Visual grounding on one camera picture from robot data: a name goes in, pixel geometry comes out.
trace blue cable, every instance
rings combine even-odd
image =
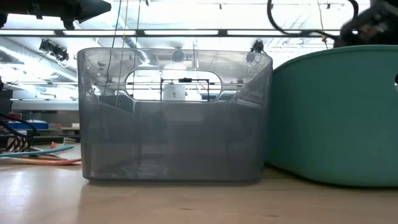
[[[44,155],[44,154],[48,154],[48,153],[62,152],[62,151],[66,151],[66,150],[73,149],[73,148],[74,148],[74,146],[72,146],[72,145],[66,145],[66,146],[56,148],[56,149],[39,151],[39,152],[7,153],[7,154],[0,154],[0,158],[1,157],[22,157],[22,156]]]

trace black equipment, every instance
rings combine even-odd
[[[79,23],[111,10],[111,5],[102,0],[2,0],[0,1],[0,28],[7,22],[8,14],[59,17],[63,26],[74,30],[73,21]]]
[[[391,2],[374,2],[369,9],[347,22],[334,47],[398,44],[398,2]]]
[[[55,57],[58,61],[69,60],[69,54],[67,52],[67,49],[59,45],[55,45],[51,43],[49,40],[42,40],[39,50],[43,51],[46,54],[50,54],[51,56]]]

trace ceiling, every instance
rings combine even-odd
[[[118,29],[273,29],[266,14],[266,1],[261,0],[106,0],[112,4],[112,10],[81,24],[75,22],[77,30],[114,30]],[[359,11],[369,7],[369,0],[357,0]],[[347,0],[273,0],[272,15],[284,29],[339,29],[353,14]],[[44,17],[37,20],[34,16],[10,14],[4,29],[64,29],[59,18]],[[50,55],[39,51],[43,38],[37,37],[1,37],[44,57],[56,61]],[[49,37],[53,43],[66,47],[70,54],[67,62],[52,67],[67,67],[76,72],[74,56],[88,47],[129,47],[122,38],[112,37]],[[200,50],[237,50],[249,51],[256,40],[262,40],[264,50],[274,59],[274,68],[289,59],[303,54],[325,50],[326,45],[320,38],[284,38],[284,37],[138,37],[131,41],[137,48],[158,49],[200,49]],[[333,41],[327,42],[333,47]],[[33,74],[39,80],[40,74]]]

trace gray plastic container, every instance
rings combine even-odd
[[[248,63],[247,52],[183,50],[187,70],[220,78],[215,100],[133,99],[126,90],[132,71],[163,71],[175,51],[78,53],[85,178],[250,182],[261,177],[272,59],[251,53],[254,61]]]

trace teal plastic bin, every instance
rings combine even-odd
[[[266,161],[308,179],[398,186],[398,46],[324,50],[274,70]]]

